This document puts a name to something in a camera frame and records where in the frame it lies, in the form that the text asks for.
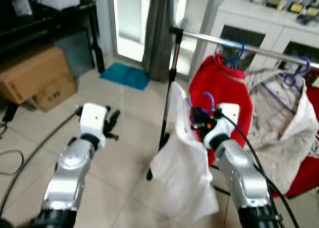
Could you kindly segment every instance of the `white cabinet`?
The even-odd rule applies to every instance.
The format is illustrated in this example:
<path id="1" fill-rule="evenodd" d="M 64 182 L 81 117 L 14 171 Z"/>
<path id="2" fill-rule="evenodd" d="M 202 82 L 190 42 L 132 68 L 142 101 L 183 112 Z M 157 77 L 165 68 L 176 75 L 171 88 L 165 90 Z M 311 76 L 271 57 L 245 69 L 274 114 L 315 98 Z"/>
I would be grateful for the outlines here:
<path id="1" fill-rule="evenodd" d="M 242 41 L 247 45 L 271 50 L 283 28 L 281 25 L 219 11 L 211 35 L 232 41 Z M 238 54 L 238 51 L 233 49 L 221 48 L 214 43 L 208 43 L 204 58 L 221 52 L 221 50 L 226 58 Z M 244 59 L 238 61 L 238 67 L 244 71 L 248 67 L 260 67 L 266 59 L 264 56 L 255 54 L 246 54 L 244 57 Z"/>
<path id="2" fill-rule="evenodd" d="M 285 27 L 278 37 L 275 45 L 272 48 L 273 51 L 292 55 L 307 56 L 312 62 L 319 63 L 319 34 L 312 33 L 300 29 Z M 268 68 L 280 68 L 280 69 L 297 69 L 301 68 L 297 64 L 287 63 L 278 59 L 267 58 L 264 62 L 264 67 Z M 305 79 L 307 84 L 319 87 L 319 72 L 311 70 Z"/>

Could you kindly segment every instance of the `black table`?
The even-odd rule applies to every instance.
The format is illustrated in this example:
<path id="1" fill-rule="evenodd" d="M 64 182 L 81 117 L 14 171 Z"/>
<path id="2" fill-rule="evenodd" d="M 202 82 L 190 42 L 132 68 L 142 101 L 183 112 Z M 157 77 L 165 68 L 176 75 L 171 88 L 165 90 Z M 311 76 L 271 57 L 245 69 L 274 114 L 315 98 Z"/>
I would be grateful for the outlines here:
<path id="1" fill-rule="evenodd" d="M 98 17 L 96 3 L 79 5 L 68 8 L 63 11 L 47 11 L 28 20 L 15 20 L 5 26 L 0 27 L 0 46 L 13 41 L 28 37 L 43 30 L 61 27 L 63 24 L 72 24 L 72 22 L 82 17 L 88 17 L 90 20 L 91 33 L 93 37 L 92 48 L 95 51 L 96 63 L 99 73 L 105 70 L 103 52 L 100 46 L 100 31 L 98 26 Z"/>

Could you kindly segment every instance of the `clothes rack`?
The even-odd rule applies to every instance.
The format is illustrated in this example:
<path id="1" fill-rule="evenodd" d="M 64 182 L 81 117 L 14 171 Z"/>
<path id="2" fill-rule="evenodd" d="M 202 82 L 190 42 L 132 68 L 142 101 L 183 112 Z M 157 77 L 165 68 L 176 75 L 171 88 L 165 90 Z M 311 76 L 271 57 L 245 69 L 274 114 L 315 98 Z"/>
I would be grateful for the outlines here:
<path id="1" fill-rule="evenodd" d="M 183 29 L 180 29 L 180 28 L 177 28 L 174 26 L 172 26 L 170 28 L 169 32 L 172 34 L 175 34 L 176 38 L 175 38 L 175 49 L 174 49 L 173 63 L 172 63 L 172 67 L 169 71 L 168 89 L 167 89 L 164 116 L 163 116 L 163 122 L 162 122 L 161 133 L 160 133 L 159 150 L 166 144 L 166 142 L 169 139 L 169 133 L 165 133 L 167 116 L 168 116 L 168 109 L 169 109 L 169 103 L 170 103 L 168 96 L 169 96 L 170 86 L 171 86 L 172 82 L 175 81 L 175 77 L 177 74 L 176 65 L 177 65 L 179 49 L 180 49 L 180 44 L 181 44 L 181 40 L 182 40 L 183 35 L 189 36 L 192 38 L 196 38 L 196 39 L 199 39 L 202 41 L 206 41 L 206 42 L 216 43 L 218 45 L 222 45 L 222 46 L 229 47 L 229 48 L 242 49 L 241 43 L 237 43 L 237 42 L 234 42 L 231 40 L 221 39 L 221 38 L 218 38 L 215 36 L 210 36 L 210 35 L 200 34 L 197 32 L 183 30 Z M 248 51 L 248 52 L 253 52 L 256 54 L 264 55 L 267 57 L 281 59 L 281 60 L 287 61 L 287 62 L 292 62 L 292 63 L 296 63 L 296 64 L 300 64 L 300 65 L 307 65 L 307 62 L 305 60 L 300 59 L 298 57 L 283 55 L 283 54 L 280 54 L 277 52 L 260 49 L 258 47 L 254 47 L 254 46 L 245 45 L 244 50 Z M 318 63 L 311 62 L 310 67 L 311 67 L 311 69 L 315 69 L 319 72 L 319 64 Z M 149 169 L 149 171 L 147 173 L 147 180 L 149 181 L 152 178 L 153 178 L 153 175 L 152 175 L 151 169 Z"/>

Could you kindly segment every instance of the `tiled floor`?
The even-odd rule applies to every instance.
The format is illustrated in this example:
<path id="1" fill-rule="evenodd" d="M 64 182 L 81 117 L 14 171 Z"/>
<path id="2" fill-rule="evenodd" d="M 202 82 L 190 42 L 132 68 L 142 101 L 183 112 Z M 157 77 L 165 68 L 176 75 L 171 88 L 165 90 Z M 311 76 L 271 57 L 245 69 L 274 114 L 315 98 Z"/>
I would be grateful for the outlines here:
<path id="1" fill-rule="evenodd" d="M 100 80 L 90 71 L 78 81 L 78 93 L 48 113 L 24 106 L 0 142 L 0 151 L 20 149 L 25 155 L 84 102 L 96 102 L 120 109 L 114 133 L 119 141 L 109 141 L 96 154 L 86 177 L 77 228 L 236 228 L 240 227 L 233 202 L 217 193 L 220 212 L 195 224 L 170 221 L 160 205 L 156 181 L 148 182 L 148 163 L 157 150 L 167 86 L 150 82 L 145 91 L 137 91 Z M 53 173 L 57 155 L 72 136 L 79 132 L 78 120 L 72 119 L 36 155 L 20 176 L 5 207 L 4 217 L 19 226 L 33 218 L 40 209 L 46 185 Z M 15 157 L 0 157 L 0 170 L 18 165 Z M 213 171 L 214 183 L 226 188 L 225 179 Z M 0 175 L 0 197 L 9 184 Z M 280 201 L 287 228 L 291 221 Z M 319 227 L 319 206 L 315 191 L 289 201 L 301 227 Z"/>

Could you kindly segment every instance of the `door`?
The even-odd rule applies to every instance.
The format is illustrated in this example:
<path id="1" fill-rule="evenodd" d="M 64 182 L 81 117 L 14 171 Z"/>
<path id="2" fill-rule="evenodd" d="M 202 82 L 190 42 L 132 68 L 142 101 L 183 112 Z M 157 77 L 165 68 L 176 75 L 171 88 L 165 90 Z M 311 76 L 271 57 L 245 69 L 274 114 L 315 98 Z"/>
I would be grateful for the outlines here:
<path id="1" fill-rule="evenodd" d="M 270 50 L 282 30 L 283 26 L 280 25 L 219 11 L 211 35 Z M 238 55 L 239 51 L 208 43 L 203 58 L 215 53 L 223 53 L 226 58 L 232 58 Z M 260 68 L 265 59 L 265 56 L 244 52 L 238 61 L 238 67 L 243 71 L 248 68 Z"/>
<path id="2" fill-rule="evenodd" d="M 206 7 L 212 1 L 174 0 L 174 25 L 199 32 Z M 116 56 L 134 60 L 139 64 L 142 61 L 150 2 L 151 0 L 111 0 L 113 50 Z M 196 39 L 183 37 L 177 72 L 184 77 L 188 76 L 196 45 Z"/>
<path id="3" fill-rule="evenodd" d="M 319 34 L 285 27 L 272 50 L 286 55 L 307 56 L 310 61 L 319 63 Z M 267 58 L 264 67 L 296 70 L 302 66 L 290 62 L 284 62 L 278 59 Z M 307 85 L 313 85 L 319 88 L 319 72 L 311 70 L 305 75 Z"/>

